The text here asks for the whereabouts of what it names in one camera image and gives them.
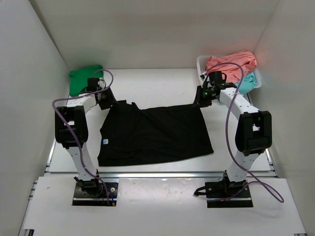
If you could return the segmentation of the black t shirt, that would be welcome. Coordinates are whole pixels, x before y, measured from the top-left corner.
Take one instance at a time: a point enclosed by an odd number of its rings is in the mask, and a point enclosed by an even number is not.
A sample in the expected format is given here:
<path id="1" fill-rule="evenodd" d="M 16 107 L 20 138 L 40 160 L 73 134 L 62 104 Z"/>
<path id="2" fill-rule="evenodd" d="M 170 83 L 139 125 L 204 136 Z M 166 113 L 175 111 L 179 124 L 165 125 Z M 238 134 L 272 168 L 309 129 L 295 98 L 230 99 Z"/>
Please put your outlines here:
<path id="1" fill-rule="evenodd" d="M 214 153 L 197 104 L 139 109 L 118 101 L 100 133 L 101 167 L 160 164 Z"/>

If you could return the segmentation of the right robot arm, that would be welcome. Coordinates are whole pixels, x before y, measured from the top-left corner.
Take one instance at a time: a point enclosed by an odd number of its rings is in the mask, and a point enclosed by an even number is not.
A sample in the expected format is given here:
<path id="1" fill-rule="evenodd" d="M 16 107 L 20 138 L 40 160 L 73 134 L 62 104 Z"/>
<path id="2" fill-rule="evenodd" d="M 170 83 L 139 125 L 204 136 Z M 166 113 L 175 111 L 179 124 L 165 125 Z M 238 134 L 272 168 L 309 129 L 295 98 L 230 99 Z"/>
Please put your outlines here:
<path id="1" fill-rule="evenodd" d="M 228 108 L 226 122 L 233 114 L 238 121 L 235 133 L 236 154 L 233 162 L 218 183 L 221 193 L 232 197 L 246 184 L 247 173 L 254 161 L 272 144 L 272 117 L 268 111 L 261 111 L 237 91 L 227 76 L 215 71 L 200 75 L 201 85 L 197 87 L 195 102 L 200 107 L 212 105 L 217 99 Z"/>

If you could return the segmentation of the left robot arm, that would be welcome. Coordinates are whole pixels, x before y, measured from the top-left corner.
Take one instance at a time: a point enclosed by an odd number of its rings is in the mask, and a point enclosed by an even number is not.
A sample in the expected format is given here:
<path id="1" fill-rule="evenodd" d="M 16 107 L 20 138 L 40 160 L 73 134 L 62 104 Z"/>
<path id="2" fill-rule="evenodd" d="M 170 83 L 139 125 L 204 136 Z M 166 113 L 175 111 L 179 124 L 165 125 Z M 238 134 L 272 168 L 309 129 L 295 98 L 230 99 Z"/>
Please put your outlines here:
<path id="1" fill-rule="evenodd" d="M 92 162 L 87 149 L 89 137 L 86 113 L 95 106 L 108 109 L 116 102 L 110 86 L 103 78 L 89 78 L 78 97 L 56 99 L 55 139 L 70 154 L 78 176 L 75 178 L 82 191 L 93 197 L 108 193 L 104 181 Z"/>

